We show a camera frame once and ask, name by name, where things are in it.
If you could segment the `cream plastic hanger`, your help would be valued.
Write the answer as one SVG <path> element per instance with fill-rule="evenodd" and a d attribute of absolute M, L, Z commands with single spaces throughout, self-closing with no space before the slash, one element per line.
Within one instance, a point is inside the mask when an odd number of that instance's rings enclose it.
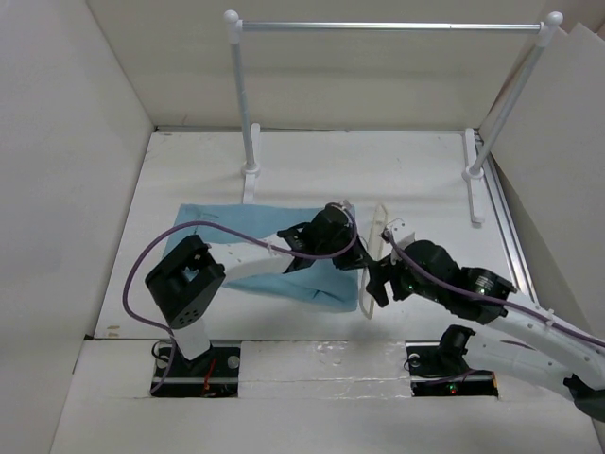
<path fill-rule="evenodd" d="M 383 240 L 380 237 L 381 232 L 387 226 L 389 221 L 389 211 L 382 203 L 377 203 L 372 214 L 369 234 L 365 237 L 366 250 L 371 259 L 377 261 L 382 256 Z M 366 286 L 370 282 L 370 272 L 368 269 L 362 271 L 360 276 L 360 289 L 358 293 L 358 305 L 362 315 L 371 320 L 375 306 L 375 299 L 366 291 Z"/>

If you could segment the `light blue trousers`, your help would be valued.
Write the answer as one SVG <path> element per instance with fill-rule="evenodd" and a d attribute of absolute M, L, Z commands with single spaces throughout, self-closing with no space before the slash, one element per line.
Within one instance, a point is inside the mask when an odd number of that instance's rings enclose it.
<path fill-rule="evenodd" d="M 263 241 L 289 227 L 309 222 L 320 211 L 318 207 L 284 208 L 258 204 L 199 205 L 183 204 L 174 220 L 176 225 L 194 220 L 217 223 L 246 236 Z M 229 233 L 208 227 L 194 226 L 172 234 L 166 241 L 164 254 L 169 254 L 185 237 L 199 236 L 205 243 L 250 246 L 254 253 L 268 248 L 250 244 Z M 262 274 L 232 280 L 225 284 L 246 292 L 282 296 L 335 312 L 352 312 L 358 306 L 358 274 L 341 271 L 330 260 L 319 260 L 311 267 L 287 274 Z"/>

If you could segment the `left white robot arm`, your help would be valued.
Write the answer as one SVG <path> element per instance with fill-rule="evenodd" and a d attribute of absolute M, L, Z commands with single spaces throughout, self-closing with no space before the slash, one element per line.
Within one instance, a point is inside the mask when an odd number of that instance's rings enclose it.
<path fill-rule="evenodd" d="M 196 234 L 182 239 L 147 275 L 145 284 L 174 337 L 178 363 L 190 375 L 204 373 L 213 346 L 202 316 L 220 287 L 257 275 L 304 271 L 330 260 L 336 269 L 367 268 L 372 258 L 359 239 L 353 215 L 329 203 L 310 221 L 265 238 L 226 233 L 237 243 L 206 243 Z"/>

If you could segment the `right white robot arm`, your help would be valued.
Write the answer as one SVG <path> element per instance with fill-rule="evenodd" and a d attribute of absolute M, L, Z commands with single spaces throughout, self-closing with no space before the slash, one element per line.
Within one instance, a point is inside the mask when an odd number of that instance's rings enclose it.
<path fill-rule="evenodd" d="M 451 325 L 441 336 L 435 358 L 445 375 L 473 369 L 510 373 L 571 400 L 591 418 L 604 419 L 604 341 L 534 304 L 502 276 L 482 268 L 459 267 L 429 240 L 381 237 L 391 254 L 370 267 L 366 289 L 376 303 L 415 295 L 452 315 L 513 338 L 480 338 L 474 329 Z"/>

